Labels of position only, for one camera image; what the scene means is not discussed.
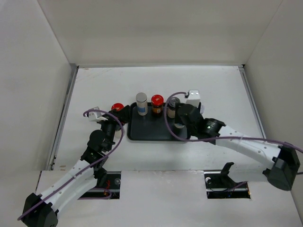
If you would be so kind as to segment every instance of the white canister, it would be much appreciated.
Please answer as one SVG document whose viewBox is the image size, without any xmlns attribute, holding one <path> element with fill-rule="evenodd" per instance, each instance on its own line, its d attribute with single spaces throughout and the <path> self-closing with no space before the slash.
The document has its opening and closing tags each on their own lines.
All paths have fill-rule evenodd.
<svg viewBox="0 0 303 227">
<path fill-rule="evenodd" d="M 137 101 L 137 111 L 141 116 L 145 116 L 148 112 L 147 108 L 147 95 L 143 92 L 140 92 L 136 95 Z"/>
</svg>

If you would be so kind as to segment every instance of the tray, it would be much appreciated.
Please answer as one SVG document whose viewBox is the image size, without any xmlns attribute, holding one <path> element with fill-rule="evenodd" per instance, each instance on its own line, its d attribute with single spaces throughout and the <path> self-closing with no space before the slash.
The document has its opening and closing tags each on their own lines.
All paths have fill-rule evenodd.
<svg viewBox="0 0 303 227">
<path fill-rule="evenodd" d="M 140 116 L 137 111 L 137 103 L 133 103 L 131 108 L 131 121 L 128 123 L 127 137 L 130 140 L 141 141 L 178 141 L 167 130 L 164 114 L 160 117 L 152 115 L 152 105 L 148 103 L 148 113 Z M 172 131 L 181 138 L 189 139 L 190 134 L 187 128 L 177 129 L 174 127 L 175 119 L 167 118 Z"/>
</svg>

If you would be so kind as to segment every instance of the red lid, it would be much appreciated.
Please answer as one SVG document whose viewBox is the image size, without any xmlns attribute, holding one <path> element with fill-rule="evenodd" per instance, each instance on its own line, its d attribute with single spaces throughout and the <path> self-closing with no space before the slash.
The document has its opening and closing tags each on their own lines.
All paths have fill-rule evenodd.
<svg viewBox="0 0 303 227">
<path fill-rule="evenodd" d="M 164 98 L 161 95 L 154 95 L 151 98 L 151 103 L 155 106 L 162 105 L 164 103 Z"/>
<path fill-rule="evenodd" d="M 124 108 L 124 106 L 123 106 L 123 104 L 121 104 L 121 103 L 115 103 L 115 104 L 113 104 L 113 106 L 112 106 L 112 110 L 113 110 L 113 109 L 116 109 L 117 111 L 122 110 L 123 108 Z"/>
</svg>

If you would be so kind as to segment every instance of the metal frame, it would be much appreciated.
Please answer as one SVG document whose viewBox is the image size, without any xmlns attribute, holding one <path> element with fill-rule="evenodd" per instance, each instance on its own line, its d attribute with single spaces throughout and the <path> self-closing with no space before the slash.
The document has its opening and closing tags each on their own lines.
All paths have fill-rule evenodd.
<svg viewBox="0 0 303 227">
<path fill-rule="evenodd" d="M 155 65 L 155 64 L 150 64 L 150 65 L 147 65 L 147 64 L 145 64 L 145 65 L 90 65 L 90 66 L 87 65 L 87 67 L 86 67 L 85 65 L 76 66 L 76 64 L 71 64 L 71 67 L 72 67 L 71 80 L 70 80 L 70 83 L 68 85 L 68 89 L 67 89 L 67 92 L 66 92 L 66 97 L 65 97 L 65 101 L 64 101 L 64 105 L 63 105 L 63 109 L 62 109 L 61 118 L 60 118 L 60 121 L 59 121 L 59 126 L 58 126 L 57 133 L 56 133 L 56 136 L 55 136 L 55 140 L 54 140 L 53 146 L 51 147 L 50 152 L 49 152 L 49 158 L 48 158 L 48 161 L 47 161 L 47 164 L 46 164 L 46 167 L 45 167 L 46 170 L 53 170 L 53 166 L 55 164 L 55 160 L 56 160 L 56 156 L 57 156 L 57 153 L 58 153 L 58 148 L 59 148 L 60 140 L 61 140 L 61 136 L 62 136 L 62 131 L 63 131 L 63 127 L 64 127 L 64 124 L 65 124 L 67 111 L 68 111 L 68 108 L 69 108 L 69 105 L 70 105 L 71 95 L 72 95 L 72 91 L 73 91 L 73 88 L 74 88 L 74 85 L 75 85 L 78 69 L 79 68 L 81 68 L 81 69 L 82 68 L 106 68 L 106 67 L 110 67 L 110 68 L 111 67 L 144 67 L 144 66 L 145 67 L 161 67 L 161 66 L 165 66 L 165 67 L 172 66 L 172 67 L 174 67 L 174 66 L 180 66 L 180 65 Z M 262 137 L 266 138 L 265 132 L 264 132 L 264 129 L 263 129 L 263 126 L 262 126 L 262 122 L 261 122 L 259 113 L 257 111 L 257 107 L 256 107 L 256 104 L 255 104 L 254 98 L 252 96 L 250 86 L 249 86 L 247 78 L 246 78 L 244 67 L 243 66 L 238 66 L 238 68 L 239 68 L 239 71 L 240 71 L 240 74 L 241 74 L 243 84 L 245 86 L 247 96 L 248 96 L 249 101 L 250 101 L 250 105 L 251 105 L 251 108 L 253 110 L 256 122 L 259 126 L 258 129 L 259 129 L 260 133 L 262 134 Z"/>
<path fill-rule="evenodd" d="M 51 147 L 51 149 L 49 151 L 45 170 L 53 170 L 53 166 L 56 161 L 58 148 L 59 148 L 59 144 L 60 144 L 60 140 L 61 140 L 61 136 L 62 136 L 62 131 L 64 128 L 68 107 L 70 105 L 71 95 L 72 95 L 72 91 L 73 91 L 73 88 L 75 85 L 78 69 L 79 69 L 79 67 L 76 64 L 71 64 L 71 78 L 70 78 L 69 84 L 67 86 L 67 91 L 66 91 L 66 95 L 65 95 L 65 99 L 64 99 L 64 103 L 63 103 L 61 117 L 59 120 L 59 125 L 57 128 L 57 133 L 56 133 L 56 136 L 55 136 L 55 139 L 53 142 L 53 146 Z"/>
</svg>

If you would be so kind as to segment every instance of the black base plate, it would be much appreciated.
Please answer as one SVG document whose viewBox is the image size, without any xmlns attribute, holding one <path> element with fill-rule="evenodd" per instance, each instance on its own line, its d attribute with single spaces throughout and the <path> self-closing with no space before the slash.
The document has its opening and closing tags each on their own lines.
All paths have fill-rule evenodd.
<svg viewBox="0 0 303 227">
<path fill-rule="evenodd" d="M 167 117 L 170 128 L 181 138 L 189 139 L 187 128 L 177 129 L 174 126 L 175 119 Z M 160 117 L 152 115 L 152 105 L 148 103 L 148 113 L 140 116 L 137 111 L 137 103 L 131 104 L 131 121 L 128 124 L 127 136 L 130 140 L 141 141 L 178 141 L 166 128 L 164 113 Z"/>
</svg>

